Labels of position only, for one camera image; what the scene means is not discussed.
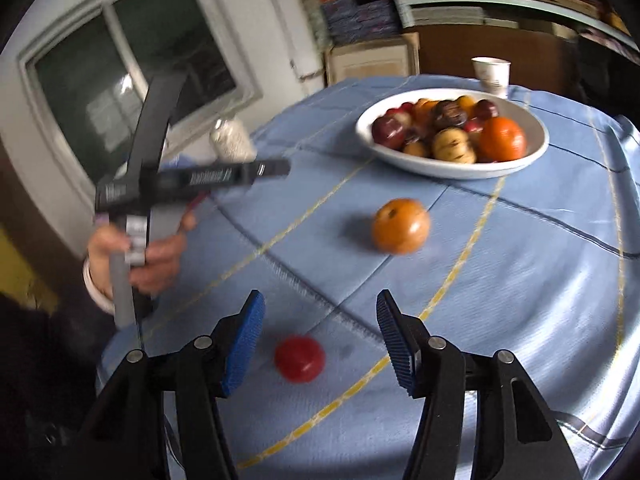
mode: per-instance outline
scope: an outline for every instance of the human hand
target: human hand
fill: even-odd
[[[151,242],[145,251],[143,267],[131,269],[129,283],[143,294],[157,294],[169,288],[180,270],[180,256],[187,247],[186,232],[196,227],[196,217],[187,211],[180,221],[178,232]],[[110,300],[113,287],[109,274],[109,256],[129,250],[127,235],[113,224],[96,229],[88,244],[89,274],[95,287]]]

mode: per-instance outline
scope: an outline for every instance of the bowl of fruit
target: bowl of fruit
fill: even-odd
[[[440,178],[493,178],[526,168],[549,146],[527,109],[485,92],[431,88],[367,109],[356,134],[386,162]]]

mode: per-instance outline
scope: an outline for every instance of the blue gripper pad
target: blue gripper pad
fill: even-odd
[[[420,365],[420,347],[411,331],[402,323],[402,313],[386,289],[378,294],[376,317],[398,384],[412,395]]]
[[[222,379],[222,391],[229,396],[242,384],[244,375],[254,355],[255,345],[262,330],[264,319],[264,296],[257,290],[252,290],[244,302],[242,310],[231,316],[236,318],[238,328],[236,336],[226,354],[225,375]]]

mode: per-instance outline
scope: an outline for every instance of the shelf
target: shelf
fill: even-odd
[[[587,16],[581,12],[577,12],[575,10],[567,9],[565,7],[560,7],[554,4],[548,4],[545,2],[539,2],[537,0],[396,0],[403,9],[410,10],[411,6],[425,5],[425,4],[441,4],[441,3],[455,3],[455,2],[473,2],[473,3],[481,3],[481,4],[503,4],[503,5],[511,5],[511,6],[519,6],[519,7],[527,7],[529,9],[542,10],[544,12],[550,12],[552,14],[557,14],[558,16],[564,16],[570,20],[574,20],[576,22],[583,23],[588,25],[589,27],[597,28],[598,30],[608,34],[612,38],[620,41],[626,46],[631,47],[636,52],[640,52],[636,42],[630,36],[626,35],[624,32],[617,30],[607,23],[601,22],[600,20],[596,20],[591,16]],[[411,27],[414,25],[413,19],[402,20],[402,25],[404,27]]]

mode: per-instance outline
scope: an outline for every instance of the finger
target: finger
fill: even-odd
[[[187,237],[184,233],[151,242],[145,251],[146,261],[150,264],[177,260],[187,248]]]
[[[175,280],[169,279],[169,280],[164,280],[164,282],[155,282],[155,283],[150,283],[148,285],[137,286],[136,288],[140,292],[142,292],[142,294],[148,294],[150,296],[153,296],[155,294],[160,294],[160,292],[164,292],[165,290],[173,286],[174,283],[175,283]]]
[[[98,227],[91,236],[88,245],[89,254],[104,255],[113,252],[124,252],[129,249],[129,237],[115,225],[108,224]]]
[[[133,269],[129,273],[129,282],[131,285],[149,286],[154,283],[164,282],[175,278],[180,271],[180,263],[177,260],[169,260],[159,264],[146,265]]]
[[[182,217],[182,220],[180,220],[180,229],[182,231],[192,231],[196,225],[198,225],[198,220],[192,210],[187,211]]]

